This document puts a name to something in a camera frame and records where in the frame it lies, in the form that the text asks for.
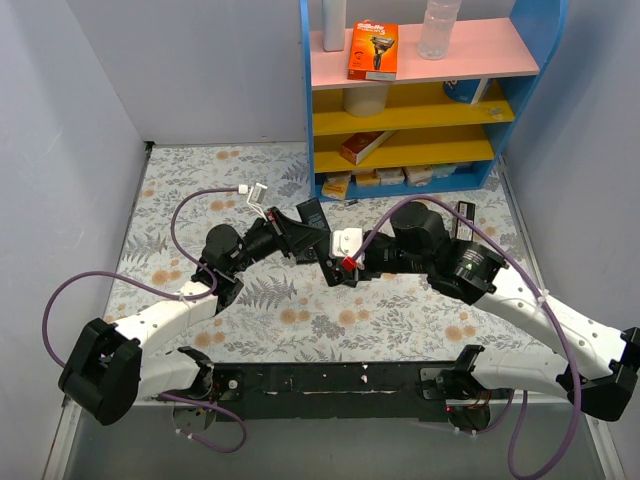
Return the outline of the large black remote control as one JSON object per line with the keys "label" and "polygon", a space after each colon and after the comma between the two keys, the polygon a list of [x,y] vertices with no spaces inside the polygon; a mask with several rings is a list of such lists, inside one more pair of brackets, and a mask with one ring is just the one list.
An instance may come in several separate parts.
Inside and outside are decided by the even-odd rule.
{"label": "large black remote control", "polygon": [[317,198],[311,198],[299,203],[296,209],[303,224],[321,230],[324,238],[329,237],[331,230]]}

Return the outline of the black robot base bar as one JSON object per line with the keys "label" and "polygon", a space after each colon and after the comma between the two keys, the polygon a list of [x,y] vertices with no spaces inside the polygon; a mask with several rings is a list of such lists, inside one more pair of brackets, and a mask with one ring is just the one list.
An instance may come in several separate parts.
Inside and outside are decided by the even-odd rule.
{"label": "black robot base bar", "polygon": [[243,420],[413,419],[482,430],[490,393],[454,381],[454,363],[335,362],[217,364],[195,392]]}

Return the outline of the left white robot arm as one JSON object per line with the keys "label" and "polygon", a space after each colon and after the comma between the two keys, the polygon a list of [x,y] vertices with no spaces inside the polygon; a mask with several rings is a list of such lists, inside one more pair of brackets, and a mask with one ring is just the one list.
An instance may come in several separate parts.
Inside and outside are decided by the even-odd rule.
{"label": "left white robot arm", "polygon": [[277,208],[245,235],[228,224],[207,234],[200,267],[171,300],[114,323],[90,321],[82,329],[59,379],[60,389],[100,424],[111,425],[144,398],[173,393],[202,400],[214,390],[213,363],[192,347],[161,349],[190,327],[218,315],[243,288],[240,273],[275,252],[296,258],[327,240],[323,214],[299,220]]}

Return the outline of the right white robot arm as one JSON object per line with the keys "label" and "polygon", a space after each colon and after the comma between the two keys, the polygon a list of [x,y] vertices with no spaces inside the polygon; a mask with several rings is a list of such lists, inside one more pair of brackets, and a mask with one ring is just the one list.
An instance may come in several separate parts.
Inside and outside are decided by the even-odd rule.
{"label": "right white robot arm", "polygon": [[495,315],[550,348],[542,355],[463,348],[437,388],[453,398],[497,389],[564,398],[592,417],[617,421],[638,383],[639,331],[592,320],[543,293],[499,254],[453,238],[441,215],[420,201],[387,215],[393,233],[360,228],[332,231],[317,246],[337,282],[383,273],[424,274],[433,290]]}

